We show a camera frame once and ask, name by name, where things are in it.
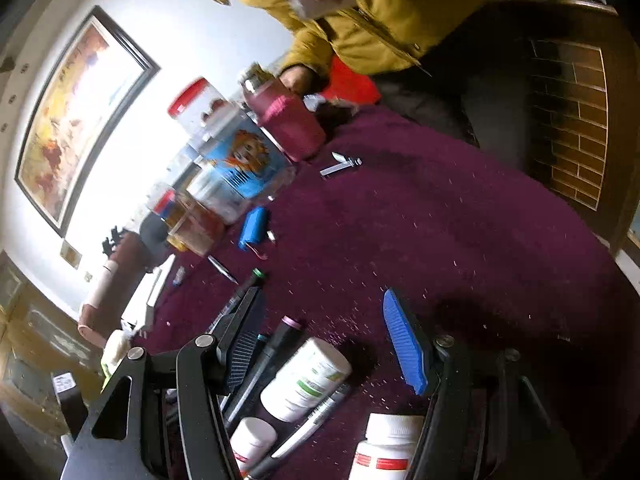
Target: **screw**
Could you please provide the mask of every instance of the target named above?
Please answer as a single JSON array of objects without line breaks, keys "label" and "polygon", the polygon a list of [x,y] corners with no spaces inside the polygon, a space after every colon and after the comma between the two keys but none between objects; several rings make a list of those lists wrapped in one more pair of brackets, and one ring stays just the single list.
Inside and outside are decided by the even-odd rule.
[{"label": "screw", "polygon": [[436,338],[436,345],[442,346],[443,348],[451,348],[455,339],[453,339],[450,335],[439,335]]},{"label": "screw", "polygon": [[507,348],[504,351],[504,358],[507,361],[511,361],[512,363],[520,360],[520,352],[518,352],[515,348]]},{"label": "screw", "polygon": [[145,354],[145,349],[140,346],[135,346],[127,352],[127,357],[132,361],[137,361]]},{"label": "screw", "polygon": [[196,338],[196,346],[199,346],[200,348],[205,348],[211,343],[213,343],[213,338],[209,334],[199,335]]}]

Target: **yellow jacket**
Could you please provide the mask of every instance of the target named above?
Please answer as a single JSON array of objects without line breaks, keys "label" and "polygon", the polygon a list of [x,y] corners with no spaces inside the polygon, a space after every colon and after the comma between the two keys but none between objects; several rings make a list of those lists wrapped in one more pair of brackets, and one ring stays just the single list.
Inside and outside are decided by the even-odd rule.
[{"label": "yellow jacket", "polygon": [[[228,0],[216,0],[228,5]],[[294,35],[283,69],[302,64],[328,76],[337,54],[353,71],[375,74],[402,70],[439,44],[488,0],[356,0],[340,10],[304,22],[287,0],[241,0],[266,10]]]}]

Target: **hand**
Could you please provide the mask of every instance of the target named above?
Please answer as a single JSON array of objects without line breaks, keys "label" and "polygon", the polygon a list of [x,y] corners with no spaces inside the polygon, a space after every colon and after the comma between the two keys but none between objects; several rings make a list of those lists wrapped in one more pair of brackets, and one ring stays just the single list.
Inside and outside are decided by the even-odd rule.
[{"label": "hand", "polygon": [[289,90],[299,96],[305,96],[311,90],[316,73],[304,65],[287,68],[280,74],[280,80]]}]

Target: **barcode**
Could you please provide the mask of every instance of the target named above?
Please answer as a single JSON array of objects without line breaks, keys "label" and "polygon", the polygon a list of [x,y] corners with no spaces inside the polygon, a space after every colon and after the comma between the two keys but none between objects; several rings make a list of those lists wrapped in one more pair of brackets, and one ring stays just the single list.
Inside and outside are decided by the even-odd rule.
[{"label": "barcode", "polygon": [[58,375],[53,378],[53,387],[57,394],[61,394],[62,392],[66,392],[71,388],[76,387],[76,382],[74,381],[73,375],[70,372],[62,375]]}]

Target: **red label stripe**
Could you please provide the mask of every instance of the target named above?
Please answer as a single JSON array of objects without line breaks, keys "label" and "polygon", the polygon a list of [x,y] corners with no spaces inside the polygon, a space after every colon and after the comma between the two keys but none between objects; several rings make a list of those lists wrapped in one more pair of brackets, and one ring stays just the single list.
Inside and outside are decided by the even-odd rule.
[{"label": "red label stripe", "polygon": [[245,463],[245,462],[248,462],[248,461],[249,461],[249,459],[248,459],[248,458],[245,458],[244,456],[242,456],[242,455],[240,455],[240,454],[236,453],[235,451],[234,451],[234,456],[236,457],[236,460],[238,460],[238,462]]},{"label": "red label stripe", "polygon": [[364,467],[369,467],[371,463],[371,457],[367,455],[362,455],[360,453],[356,453],[356,464],[363,465]]},{"label": "red label stripe", "polygon": [[404,471],[409,467],[409,460],[406,458],[379,458],[376,461],[376,469],[386,471]]}]

